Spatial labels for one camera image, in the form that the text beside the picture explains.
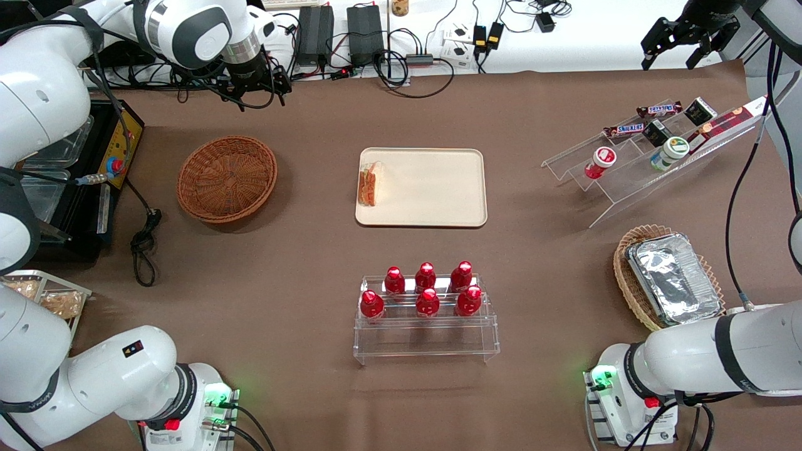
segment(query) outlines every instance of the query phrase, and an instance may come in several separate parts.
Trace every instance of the power supply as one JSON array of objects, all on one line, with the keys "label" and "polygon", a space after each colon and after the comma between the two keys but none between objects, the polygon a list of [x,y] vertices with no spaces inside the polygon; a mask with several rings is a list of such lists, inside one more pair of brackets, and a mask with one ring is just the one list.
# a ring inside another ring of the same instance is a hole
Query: power supply
[{"label": "power supply", "polygon": [[375,55],[384,50],[379,7],[352,6],[346,12],[351,65],[366,66],[373,62]]},{"label": "power supply", "polygon": [[331,6],[304,6],[298,15],[298,65],[331,65],[334,10]]}]

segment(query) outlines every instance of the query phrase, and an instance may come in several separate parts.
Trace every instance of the beige tray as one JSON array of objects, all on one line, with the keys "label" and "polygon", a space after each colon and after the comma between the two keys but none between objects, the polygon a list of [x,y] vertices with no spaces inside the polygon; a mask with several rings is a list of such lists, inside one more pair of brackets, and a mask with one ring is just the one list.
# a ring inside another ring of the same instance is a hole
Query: beige tray
[{"label": "beige tray", "polygon": [[384,165],[376,206],[356,199],[364,226],[480,227],[488,220],[484,159],[472,148],[378,148],[362,151],[359,167]]}]

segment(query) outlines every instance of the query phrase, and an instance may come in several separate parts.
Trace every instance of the jar lid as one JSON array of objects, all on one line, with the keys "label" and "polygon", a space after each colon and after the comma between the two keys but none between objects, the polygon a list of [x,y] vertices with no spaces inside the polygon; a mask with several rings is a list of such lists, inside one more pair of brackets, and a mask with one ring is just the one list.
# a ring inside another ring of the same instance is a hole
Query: jar lid
[{"label": "jar lid", "polygon": [[684,138],[672,136],[662,145],[662,150],[671,158],[679,159],[685,156],[691,147]]},{"label": "jar lid", "polygon": [[609,168],[615,163],[615,151],[609,147],[600,147],[593,153],[593,162],[602,168]]}]

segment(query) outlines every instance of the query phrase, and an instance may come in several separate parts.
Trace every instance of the cylindrical container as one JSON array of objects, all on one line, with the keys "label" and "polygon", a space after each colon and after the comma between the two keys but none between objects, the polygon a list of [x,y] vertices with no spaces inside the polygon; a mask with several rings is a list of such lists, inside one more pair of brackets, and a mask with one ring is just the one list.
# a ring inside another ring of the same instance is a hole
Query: cylindrical container
[{"label": "cylindrical container", "polygon": [[679,136],[672,136],[668,139],[660,149],[651,157],[652,167],[658,171],[667,171],[677,161],[680,161],[691,147],[688,141]]},{"label": "cylindrical container", "polygon": [[387,276],[384,278],[384,290],[394,295],[404,294],[404,279],[401,270],[397,266],[390,266]]},{"label": "cylindrical container", "polygon": [[593,152],[593,161],[585,166],[585,175],[591,179],[598,179],[613,164],[615,164],[615,151],[609,147],[600,147]]},{"label": "cylindrical container", "polygon": [[465,291],[471,285],[473,279],[473,266],[470,262],[461,262],[458,267],[452,271],[451,284],[448,286],[448,291],[451,293],[460,293]]},{"label": "cylindrical container", "polygon": [[436,280],[435,267],[430,262],[425,262],[415,274],[415,293],[423,293],[427,288],[434,288]]},{"label": "cylindrical container", "polygon": [[365,290],[359,301],[359,311],[365,318],[381,318],[384,316],[384,299],[373,290]]},{"label": "cylindrical container", "polygon": [[440,310],[440,298],[437,297],[437,292],[432,288],[423,290],[415,302],[415,309],[421,318],[437,316],[437,311]]},{"label": "cylindrical container", "polygon": [[454,316],[473,316],[482,307],[482,289],[471,285],[460,293],[454,304]]},{"label": "cylindrical container", "polygon": [[393,15],[403,17],[409,14],[409,0],[393,0]]}]

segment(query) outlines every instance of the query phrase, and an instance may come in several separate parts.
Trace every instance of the foil container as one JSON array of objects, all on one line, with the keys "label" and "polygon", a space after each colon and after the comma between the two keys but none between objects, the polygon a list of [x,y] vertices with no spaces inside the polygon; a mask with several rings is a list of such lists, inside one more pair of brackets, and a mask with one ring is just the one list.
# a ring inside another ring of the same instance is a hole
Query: foil container
[{"label": "foil container", "polygon": [[723,305],[691,243],[683,234],[635,243],[626,249],[654,312],[669,326],[717,316]]}]

